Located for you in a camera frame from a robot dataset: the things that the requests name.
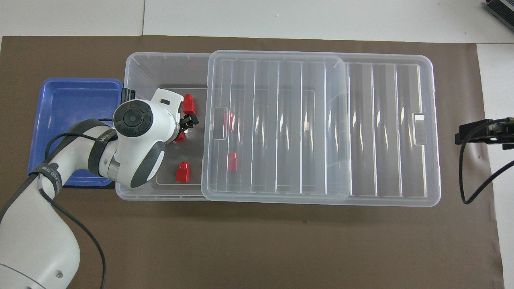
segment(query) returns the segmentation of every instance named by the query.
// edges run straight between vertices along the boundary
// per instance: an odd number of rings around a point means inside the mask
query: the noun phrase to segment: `plastic storage box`
[[[163,166],[144,187],[117,187],[121,198],[384,206],[439,201],[427,58],[217,51],[143,52],[127,60],[125,85],[140,98],[158,87],[185,94],[177,89],[205,89],[207,83],[203,155],[189,140],[194,154],[169,155],[171,162],[203,158],[201,190],[196,181],[159,182],[161,171],[162,180],[174,179]],[[173,145],[170,152],[176,152]]]

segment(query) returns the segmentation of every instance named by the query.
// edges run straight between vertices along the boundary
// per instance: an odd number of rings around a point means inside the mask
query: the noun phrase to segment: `black strap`
[[[63,181],[61,179],[61,174],[57,171],[57,167],[58,166],[55,163],[47,164],[42,162],[33,171],[31,171],[29,175],[42,174],[45,176],[52,182],[54,195],[57,195],[63,188]]]
[[[100,166],[100,158],[102,157],[103,151],[107,147],[107,143],[111,140],[118,139],[118,134],[115,129],[106,130],[103,134],[101,134],[93,144],[91,148],[91,152],[89,153],[89,158],[87,160],[87,169],[97,175],[101,176],[98,172],[98,168]]]
[[[79,123],[76,123],[68,130],[69,133],[83,134],[86,131],[95,128],[105,126],[108,127],[105,123],[99,121],[98,119],[86,119]],[[45,162],[50,162],[60,151],[62,151],[67,145],[69,145],[72,141],[74,141],[78,136],[66,136],[61,142],[57,145],[57,147],[50,153],[48,158],[44,160]]]

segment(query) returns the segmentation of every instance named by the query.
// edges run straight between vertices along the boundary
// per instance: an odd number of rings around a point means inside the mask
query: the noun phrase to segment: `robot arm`
[[[66,288],[80,251],[66,223],[43,198],[53,199],[75,170],[138,187],[157,172],[164,143],[197,124],[180,119],[183,97],[158,89],[151,101],[131,100],[115,111],[116,130],[90,119],[68,132],[0,211],[0,288]]]

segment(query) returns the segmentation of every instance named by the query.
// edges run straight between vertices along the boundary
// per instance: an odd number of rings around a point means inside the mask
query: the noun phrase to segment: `blue tray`
[[[35,116],[29,168],[32,171],[44,161],[47,143],[68,131],[75,123],[89,118],[112,118],[120,105],[123,84],[110,78],[49,78],[41,84]],[[111,180],[78,170],[67,186],[103,187]]]

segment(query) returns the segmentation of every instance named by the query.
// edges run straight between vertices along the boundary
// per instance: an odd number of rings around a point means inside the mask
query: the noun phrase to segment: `black cable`
[[[464,183],[463,183],[463,160],[464,160],[464,148],[466,147],[466,144],[473,138],[473,136],[481,129],[488,127],[493,124],[501,124],[501,123],[507,123],[510,122],[509,118],[501,118],[501,119],[495,119],[491,120],[485,123],[482,123],[480,125],[477,125],[476,128],[472,129],[464,138],[461,144],[461,152],[458,157],[458,184],[461,189],[461,199],[462,202],[465,205],[469,205],[473,200],[482,192],[482,190],[489,185],[492,180],[494,180],[497,176],[499,176],[501,173],[509,169],[510,167],[514,166],[514,160],[509,162],[508,164],[504,165],[502,168],[497,170],[494,174],[492,174],[490,177],[488,177],[471,195],[469,199],[466,200],[466,197],[464,196]]]
[[[54,138],[52,138],[48,144],[46,145],[46,149],[45,149],[45,159],[48,158],[48,155],[50,153],[50,147],[52,146],[52,143],[56,140],[58,140],[59,138],[63,137],[63,136],[80,136],[80,137],[85,137],[87,139],[90,139],[90,140],[96,140],[96,138],[92,137],[92,136],[88,136],[88,135],[85,135],[85,134],[77,134],[77,133],[62,133],[62,134],[58,134],[56,135]]]
[[[106,269],[106,265],[105,265],[105,256],[103,254],[103,250],[102,250],[102,247],[100,247],[100,243],[98,243],[98,241],[96,240],[95,236],[93,236],[93,233],[91,233],[87,228],[86,226],[84,226],[84,224],[82,224],[79,220],[77,220],[77,218],[75,218],[74,216],[72,216],[68,211],[66,211],[63,207],[59,206],[59,204],[57,204],[54,200],[52,200],[46,193],[45,191],[43,191],[43,189],[39,189],[39,193],[41,194],[41,196],[43,196],[43,198],[45,198],[46,201],[48,201],[52,206],[54,206],[55,209],[58,209],[61,213],[65,214],[70,220],[72,220],[75,224],[77,224],[79,227],[82,228],[82,230],[84,230],[84,232],[86,232],[86,234],[91,238],[91,240],[93,241],[93,243],[95,244],[95,246],[97,247],[98,249],[98,253],[100,253],[100,258],[102,258],[102,283],[100,284],[100,289],[103,289],[104,287],[104,284],[105,284],[105,269]]]

